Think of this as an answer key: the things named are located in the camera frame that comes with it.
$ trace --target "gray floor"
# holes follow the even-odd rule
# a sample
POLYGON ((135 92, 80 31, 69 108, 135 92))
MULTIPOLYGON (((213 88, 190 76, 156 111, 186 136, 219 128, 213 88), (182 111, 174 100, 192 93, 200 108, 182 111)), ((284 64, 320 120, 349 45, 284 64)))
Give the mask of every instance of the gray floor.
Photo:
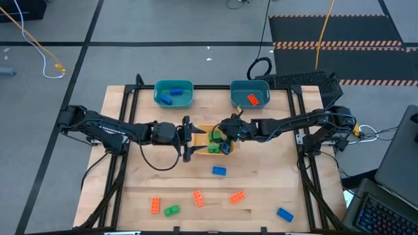
MULTIPOLYGON (((414 0, 385 0, 406 42, 418 42, 414 0)), ((42 21, 26 22, 40 41, 78 41, 86 36, 97 0, 55 0, 42 21)), ((329 0, 279 0, 271 14, 325 14, 329 0)), ((266 1, 250 1, 228 10, 224 0, 105 0, 92 41, 257 41, 266 1)), ((336 0, 335 14, 381 14, 377 0, 336 0)), ((11 23, 0 23, 0 41, 21 41, 11 23)), ((266 30, 265 40, 271 40, 266 30)), ((0 47, 0 65, 14 67, 15 77, 0 76, 1 146, 0 227, 14 233, 37 173, 52 126, 80 48, 51 47, 69 73, 62 80, 42 77, 42 61, 31 47, 0 47)), ((271 48, 261 54, 272 57, 271 48)), ((100 110, 106 86, 133 83, 141 73, 147 84, 160 79, 189 79, 196 84, 229 84, 246 77, 256 47, 91 47, 88 49, 71 104, 100 110)), ((48 74, 54 74, 48 59, 48 74)), ((264 71, 262 65, 254 74, 264 71)), ((339 104, 351 108, 360 123, 377 130, 394 127, 409 104, 418 104, 416 87, 344 86, 339 104)), ((338 154, 340 166, 357 174, 379 166, 388 142, 356 144, 338 154)), ((90 149, 60 136, 26 232, 68 229, 80 195, 80 180, 90 149)))

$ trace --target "teal bin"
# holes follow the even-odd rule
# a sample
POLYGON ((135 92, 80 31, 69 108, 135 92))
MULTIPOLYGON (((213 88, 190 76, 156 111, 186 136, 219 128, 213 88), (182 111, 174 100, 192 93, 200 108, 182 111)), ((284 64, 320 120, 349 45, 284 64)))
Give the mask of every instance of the teal bin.
POLYGON ((270 88, 263 80, 237 80, 231 83, 231 102, 244 109, 263 108, 270 101, 270 88), (248 95, 253 94, 259 101, 258 105, 251 105, 248 95))
POLYGON ((189 108, 193 101, 193 82, 189 80, 160 80, 154 87, 154 101, 162 108, 189 108), (170 89, 183 89, 181 95, 170 95, 170 89), (168 105, 161 100, 165 95, 172 100, 168 105))

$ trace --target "orange and black stripe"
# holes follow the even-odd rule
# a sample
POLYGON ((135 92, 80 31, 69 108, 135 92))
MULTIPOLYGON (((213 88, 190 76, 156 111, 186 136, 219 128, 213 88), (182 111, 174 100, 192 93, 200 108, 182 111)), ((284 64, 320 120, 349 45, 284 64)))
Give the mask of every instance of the orange and black stripe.
MULTIPOLYGON (((325 17, 324 14, 311 14, 311 15, 271 15, 270 19, 275 17, 325 17)), ((384 14, 332 14, 330 17, 373 17, 373 16, 386 16, 384 14)))
MULTIPOLYGON (((323 41, 321 46, 401 46, 397 40, 356 40, 356 41, 323 41)), ((318 46, 317 41, 273 42, 273 46, 318 46)))
POLYGON ((357 85, 357 86, 417 86, 417 80, 356 80, 341 79, 340 85, 357 85))
POLYGON ((406 52, 418 52, 418 48, 406 48, 406 52))
MULTIPOLYGON (((276 46, 276 50, 316 50, 316 46, 276 46)), ((322 46, 321 50, 356 50, 356 51, 404 51, 399 47, 348 47, 348 46, 322 46)))

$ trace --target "wooden table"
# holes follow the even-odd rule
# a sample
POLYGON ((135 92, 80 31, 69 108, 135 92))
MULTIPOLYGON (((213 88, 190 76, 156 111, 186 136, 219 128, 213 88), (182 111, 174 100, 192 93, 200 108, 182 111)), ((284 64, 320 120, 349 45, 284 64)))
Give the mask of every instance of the wooden table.
MULTIPOLYGON (((322 108, 317 87, 302 87, 307 112, 322 108)), ((289 117, 286 91, 270 91, 270 103, 260 110, 246 110, 242 119, 289 117)), ((102 115, 118 119, 123 86, 109 86, 104 98, 102 115)), ((140 90, 134 123, 167 121, 181 124, 189 115, 194 124, 219 123, 236 109, 231 106, 229 90, 195 90, 193 106, 185 110, 161 109, 153 101, 153 90, 140 90)), ((173 147, 144 146, 150 162, 158 167, 170 166, 176 157, 173 147)), ((322 151, 333 155, 332 149, 322 151)), ((103 155, 101 146, 94 147, 89 165, 103 155)), ((194 154, 189 163, 179 162, 168 172, 151 169, 142 159, 139 147, 131 144, 125 183, 121 199, 118 230, 167 230, 180 226, 182 231, 248 231, 258 232, 267 227, 269 232, 309 231, 300 173, 296 167, 297 151, 293 132, 283 133, 267 142, 244 142, 229 156, 194 154), (227 176, 212 174, 213 166, 223 166, 227 176), (195 206, 192 192, 201 190, 205 205, 195 206), (246 198, 232 205, 229 196, 244 190, 246 198), (150 213, 151 197, 161 197, 159 214, 150 213), (180 213, 165 217, 163 210, 178 204, 180 213), (276 215, 279 207, 295 217, 292 223, 276 215)), ((103 197, 110 158, 105 159, 86 178, 80 196, 74 225, 82 224, 103 197)), ((317 157, 317 169, 323 197, 334 213, 342 219, 346 205, 340 177, 334 159, 317 157)), ((317 204, 312 197, 317 227, 321 226, 317 204)), ((110 224, 109 204, 106 224, 110 224)))

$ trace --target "white cable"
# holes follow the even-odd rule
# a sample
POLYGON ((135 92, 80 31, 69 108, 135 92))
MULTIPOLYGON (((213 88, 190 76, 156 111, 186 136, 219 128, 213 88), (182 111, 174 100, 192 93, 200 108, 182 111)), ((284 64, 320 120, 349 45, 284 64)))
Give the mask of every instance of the white cable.
POLYGON ((373 139, 371 139, 371 140, 360 140, 360 141, 355 141, 355 142, 349 142, 348 144, 357 144, 357 143, 373 142, 373 141, 375 141, 375 140, 377 140, 379 138, 378 132, 373 127, 371 127, 369 125, 360 125, 359 126, 359 132, 361 131, 361 127, 368 127, 369 129, 371 129, 374 132, 375 137, 373 139))
POLYGON ((45 55, 39 50, 39 48, 35 44, 33 44, 31 41, 29 41, 26 38, 25 31, 23 30, 25 28, 24 27, 24 16, 23 16, 22 11, 20 10, 19 4, 18 4, 18 2, 16 0, 14 0, 14 4, 16 5, 16 8, 18 9, 19 14, 20 14, 20 21, 22 23, 21 24, 21 27, 22 27, 22 36, 24 37, 25 41, 28 42, 28 43, 30 43, 30 45, 34 46, 35 49, 39 52, 39 54, 42 56, 42 58, 44 58, 44 68, 42 69, 42 74, 44 75, 45 78, 49 78, 49 79, 60 79, 60 78, 63 78, 64 75, 65 75, 65 72, 62 72, 61 76, 55 76, 55 77, 47 76, 45 74, 45 67, 46 67, 46 58, 45 58, 45 55))

